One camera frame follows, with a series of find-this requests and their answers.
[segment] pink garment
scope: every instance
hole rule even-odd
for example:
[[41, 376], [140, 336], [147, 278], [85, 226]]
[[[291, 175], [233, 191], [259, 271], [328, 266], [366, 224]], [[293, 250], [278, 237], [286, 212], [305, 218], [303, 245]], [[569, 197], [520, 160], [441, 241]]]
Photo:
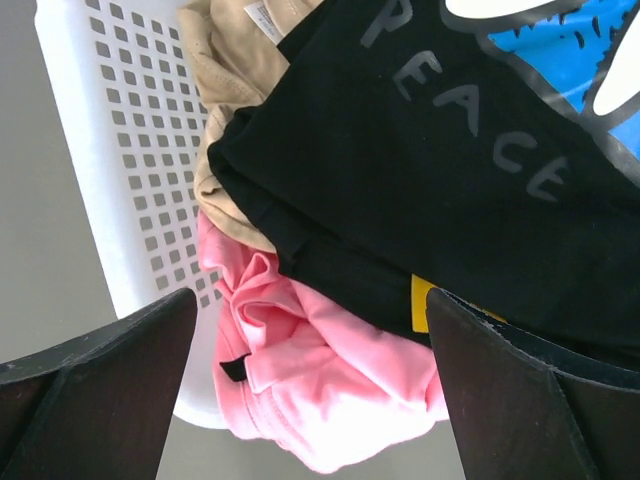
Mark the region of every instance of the pink garment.
[[[331, 473], [448, 418], [433, 352], [383, 332], [278, 273], [276, 255], [199, 216], [203, 269], [225, 302], [213, 362], [221, 412], [242, 439], [266, 438]], [[221, 369], [245, 354], [248, 381]]]

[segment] yellow tag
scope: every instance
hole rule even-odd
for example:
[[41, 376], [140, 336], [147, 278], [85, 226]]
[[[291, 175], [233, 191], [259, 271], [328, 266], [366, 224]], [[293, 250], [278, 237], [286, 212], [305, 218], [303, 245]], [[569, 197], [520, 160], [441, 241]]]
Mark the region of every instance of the yellow tag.
[[416, 333], [429, 333], [427, 322], [427, 293], [436, 286], [411, 275], [411, 323]]

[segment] clothing pile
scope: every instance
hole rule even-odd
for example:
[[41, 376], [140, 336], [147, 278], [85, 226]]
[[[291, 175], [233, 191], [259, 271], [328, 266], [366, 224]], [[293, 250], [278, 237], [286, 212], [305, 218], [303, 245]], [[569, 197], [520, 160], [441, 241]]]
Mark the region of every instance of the clothing pile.
[[620, 74], [639, 2], [499, 3], [179, 11], [209, 110], [195, 192], [201, 266], [222, 272], [213, 377], [239, 437], [327, 473], [445, 419], [434, 285], [576, 351], [639, 357], [640, 85]]

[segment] white plastic laundry basket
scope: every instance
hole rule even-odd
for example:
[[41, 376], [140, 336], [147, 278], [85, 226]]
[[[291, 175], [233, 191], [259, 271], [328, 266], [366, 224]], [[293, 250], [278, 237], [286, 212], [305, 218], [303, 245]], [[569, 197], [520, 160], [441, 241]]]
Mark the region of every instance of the white plastic laundry basket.
[[221, 428], [210, 370], [220, 294], [198, 268], [192, 188], [206, 111], [181, 49], [183, 2], [39, 0], [36, 29], [116, 313], [197, 292], [175, 414]]

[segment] tan shirt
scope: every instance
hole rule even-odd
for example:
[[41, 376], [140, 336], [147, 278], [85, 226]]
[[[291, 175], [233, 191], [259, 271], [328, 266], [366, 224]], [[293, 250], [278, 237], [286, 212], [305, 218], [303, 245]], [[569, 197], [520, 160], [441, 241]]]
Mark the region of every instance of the tan shirt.
[[[321, 0], [265, 0], [282, 35]], [[259, 105], [288, 67], [275, 44], [244, 7], [255, 0], [195, 0], [177, 12], [182, 41], [209, 118], [198, 151], [194, 192], [200, 208], [229, 237], [275, 252], [274, 246], [235, 205], [211, 173], [207, 148], [218, 140], [236, 109]]]

